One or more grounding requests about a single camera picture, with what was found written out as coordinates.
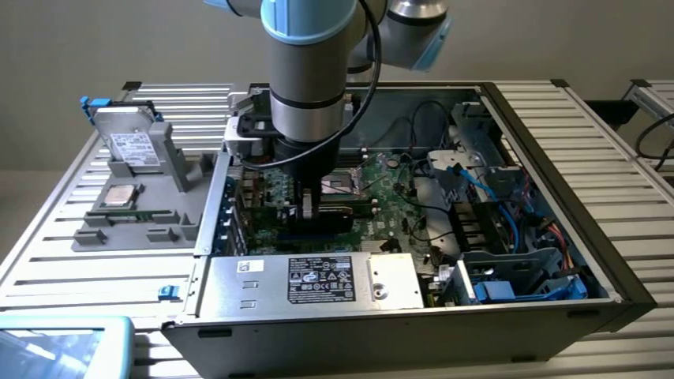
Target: blue drive bracket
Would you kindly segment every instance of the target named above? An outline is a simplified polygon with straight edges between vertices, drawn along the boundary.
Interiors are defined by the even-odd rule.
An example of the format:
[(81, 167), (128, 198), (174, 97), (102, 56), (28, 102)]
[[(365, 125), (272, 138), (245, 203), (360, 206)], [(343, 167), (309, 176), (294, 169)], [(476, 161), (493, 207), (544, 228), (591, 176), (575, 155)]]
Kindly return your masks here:
[(178, 286), (164, 286), (158, 288), (158, 293), (157, 293), (157, 300), (160, 302), (162, 301), (172, 301), (172, 300), (180, 300), (180, 296), (177, 294), (180, 290)]
[(88, 101), (88, 96), (82, 96), (80, 98), (80, 108), (82, 109), (84, 115), (86, 116), (88, 123), (92, 126), (96, 125), (93, 122), (92, 108), (104, 108), (110, 104), (110, 99), (93, 99), (90, 102)]

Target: black wire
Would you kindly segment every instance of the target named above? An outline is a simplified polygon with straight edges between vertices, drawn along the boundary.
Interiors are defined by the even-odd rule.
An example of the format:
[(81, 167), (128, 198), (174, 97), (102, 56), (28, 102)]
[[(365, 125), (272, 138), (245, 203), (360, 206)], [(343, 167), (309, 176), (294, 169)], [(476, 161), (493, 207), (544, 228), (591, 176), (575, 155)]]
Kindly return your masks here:
[(419, 237), (416, 237), (415, 234), (413, 234), (413, 231), (415, 231), (416, 226), (419, 225), (419, 223), (421, 222), (423, 219), (425, 219), (425, 216), (419, 217), (419, 220), (416, 220), (416, 222), (412, 225), (412, 228), (409, 229), (409, 237), (412, 237), (417, 241), (432, 242), (436, 239), (444, 237), (445, 235), (452, 235), (453, 234), (453, 231), (448, 231), (447, 233), (443, 233), (443, 234), (440, 234), (440, 235), (437, 235), (436, 237), (432, 237), (432, 238), (419, 238)]
[(375, 95), (376, 91), (376, 84), (379, 82), (379, 75), (381, 73), (381, 35), (379, 34), (379, 25), (376, 23), (376, 18), (372, 13), (372, 10), (369, 9), (369, 6), (367, 5), (365, 0), (357, 0), (360, 2), (360, 6), (363, 10), (365, 11), (365, 17), (367, 17), (367, 22), (369, 23), (369, 27), (372, 29), (372, 46), (373, 46), (373, 71), (372, 71), (372, 78), (369, 79), (369, 88), (367, 90), (365, 94), (365, 99), (361, 102), (360, 109), (357, 110), (356, 114), (353, 115), (351, 121), (348, 122), (347, 126), (338, 130), (329, 138), (326, 138), (320, 144), (309, 148), (305, 152), (301, 154), (297, 154), (292, 158), (278, 160), (276, 162), (270, 163), (250, 163), (245, 160), (241, 159), (241, 165), (249, 169), (249, 170), (268, 170), (269, 168), (277, 168), (280, 166), (284, 166), (285, 164), (290, 162), (296, 162), (300, 159), (305, 159), (313, 154), (316, 154), (318, 151), (321, 151), (332, 142), (334, 142), (338, 138), (349, 134), (352, 129), (356, 127), (357, 122), (360, 121), (361, 116), (365, 113), (367, 108), (369, 107), (369, 102), (372, 101), (372, 97)]
[(667, 148), (664, 149), (664, 152), (661, 152), (661, 157), (660, 157), (660, 161), (656, 163), (656, 166), (655, 166), (655, 171), (659, 171), (661, 166), (664, 165), (664, 161), (668, 159), (668, 158), (674, 158), (674, 156), (668, 156), (669, 155), (669, 151), (671, 151), (671, 145), (667, 146)]
[(425, 105), (437, 105), (437, 107), (441, 110), (441, 113), (444, 115), (444, 125), (441, 126), (441, 134), (444, 134), (444, 128), (448, 127), (448, 122), (449, 122), (449, 112), (444, 108), (444, 105), (437, 101), (437, 100), (424, 100), (421, 101), (417, 105), (416, 108), (413, 108), (412, 112), (412, 131), (415, 135), (415, 143), (416, 143), (416, 131), (415, 131), (415, 125), (416, 125), (416, 114), (419, 113), (419, 110), (425, 106)]
[(643, 131), (641, 133), (639, 134), (639, 137), (636, 137), (636, 154), (643, 157), (643, 158), (647, 158), (647, 159), (667, 159), (669, 158), (668, 156), (665, 156), (665, 154), (668, 154), (668, 152), (665, 152), (665, 154), (663, 154), (661, 156), (651, 156), (649, 154), (645, 154), (643, 153), (641, 151), (641, 142), (643, 142), (643, 139), (645, 138), (645, 136), (651, 133), (652, 130), (655, 130), (655, 128), (660, 125), (663, 125), (665, 122), (669, 122), (671, 120), (674, 120), (674, 113), (664, 116), (663, 118), (660, 118), (657, 121), (655, 121), (655, 123), (652, 125), (649, 125)]
[(381, 142), (383, 138), (389, 134), (393, 126), (397, 125), (399, 121), (404, 121), (409, 125), (409, 130), (411, 130), (409, 141), (411, 141), (412, 144), (416, 144), (416, 132), (413, 131), (412, 120), (407, 116), (400, 116), (395, 120), (392, 120), (391, 125), (388, 126), (387, 131), (383, 132), (381, 136), (369, 144), (369, 147), (376, 146), (376, 144), (379, 142)]
[(423, 204), (417, 204), (415, 203), (413, 201), (408, 200), (400, 193), (400, 178), (401, 178), (401, 172), (407, 169), (407, 167), (409, 166), (409, 163), (405, 163), (404, 167), (400, 169), (400, 172), (397, 173), (397, 180), (396, 180), (396, 188), (392, 192), (396, 193), (396, 195), (404, 200), (405, 203), (408, 203), (411, 206), (415, 206), (415, 207), (419, 207), (419, 208), (424, 208), (424, 209), (433, 209), (436, 211), (440, 211), (441, 213), (444, 213), (447, 215), (447, 217), (449, 217), (449, 212), (445, 210), (445, 209), (441, 209), (439, 207), (433, 207), (431, 205), (423, 205)]

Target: hard drive label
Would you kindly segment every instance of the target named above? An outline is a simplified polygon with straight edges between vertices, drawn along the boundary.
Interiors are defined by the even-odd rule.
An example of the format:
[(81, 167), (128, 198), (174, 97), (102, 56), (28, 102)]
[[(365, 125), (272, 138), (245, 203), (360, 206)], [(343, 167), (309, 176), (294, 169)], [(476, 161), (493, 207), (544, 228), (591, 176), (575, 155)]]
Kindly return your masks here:
[(292, 304), (356, 301), (351, 257), (289, 258), (286, 267)]
[(117, 133), (109, 137), (128, 166), (158, 166), (157, 154), (146, 133)]

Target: motherboard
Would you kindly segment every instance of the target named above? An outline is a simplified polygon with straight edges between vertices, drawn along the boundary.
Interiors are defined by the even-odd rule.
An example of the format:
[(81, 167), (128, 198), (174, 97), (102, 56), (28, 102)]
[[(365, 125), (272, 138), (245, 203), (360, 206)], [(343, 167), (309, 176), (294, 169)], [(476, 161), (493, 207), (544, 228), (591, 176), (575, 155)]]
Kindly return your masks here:
[(352, 227), (345, 233), (324, 235), (286, 233), (292, 178), (280, 170), (244, 171), (237, 188), (248, 255), (405, 252), (412, 254), (416, 271), (431, 272), (423, 210), (401, 198), (413, 196), (413, 189), (405, 188), (411, 162), (408, 154), (391, 152), (341, 158), (340, 167), (321, 180), (321, 206), (349, 208)]

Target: teal device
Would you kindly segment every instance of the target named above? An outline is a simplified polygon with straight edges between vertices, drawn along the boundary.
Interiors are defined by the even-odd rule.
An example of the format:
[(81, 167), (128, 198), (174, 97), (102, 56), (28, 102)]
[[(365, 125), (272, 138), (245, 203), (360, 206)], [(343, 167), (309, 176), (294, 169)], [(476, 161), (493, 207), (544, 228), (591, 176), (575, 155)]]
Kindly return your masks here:
[(128, 317), (0, 315), (2, 379), (128, 378), (132, 347)]

